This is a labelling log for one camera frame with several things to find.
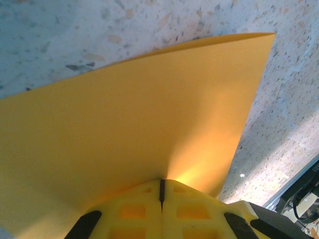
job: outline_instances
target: yellow cardstock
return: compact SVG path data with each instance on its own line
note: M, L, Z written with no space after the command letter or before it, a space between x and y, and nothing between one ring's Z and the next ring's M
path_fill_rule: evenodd
M0 226L64 238L153 179L218 196L274 34L175 45L0 101Z

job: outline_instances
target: folded paper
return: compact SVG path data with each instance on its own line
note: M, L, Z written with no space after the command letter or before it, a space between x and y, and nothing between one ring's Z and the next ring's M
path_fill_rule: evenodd
M63 238L153 179L217 196L274 34L175 45L0 101L0 226Z

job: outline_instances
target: black cable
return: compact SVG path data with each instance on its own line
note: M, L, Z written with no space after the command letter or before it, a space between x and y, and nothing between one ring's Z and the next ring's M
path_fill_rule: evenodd
M298 213L297 213L297 201L295 200L293 202L293 209L294 209L294 214L295 214L295 217L301 221L302 223L306 223L306 224L309 224L309 223L312 223L314 222L315 220L319 219L319 214L317 212L313 213L310 217L308 218L300 218L298 216Z

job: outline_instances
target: black rubber pad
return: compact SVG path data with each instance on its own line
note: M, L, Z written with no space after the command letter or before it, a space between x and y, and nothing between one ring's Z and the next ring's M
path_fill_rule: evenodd
M80 217L64 239L88 239L102 213L92 211Z
M224 216L238 239L259 239L242 217L233 213L225 213Z

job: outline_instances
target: yellow 3d-printed part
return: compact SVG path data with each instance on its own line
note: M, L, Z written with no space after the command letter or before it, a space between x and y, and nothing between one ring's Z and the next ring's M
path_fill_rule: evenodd
M102 215L89 239L237 239L227 213L245 219L254 238L269 238L249 226L258 219L249 203L227 205L174 180L142 184L94 211Z

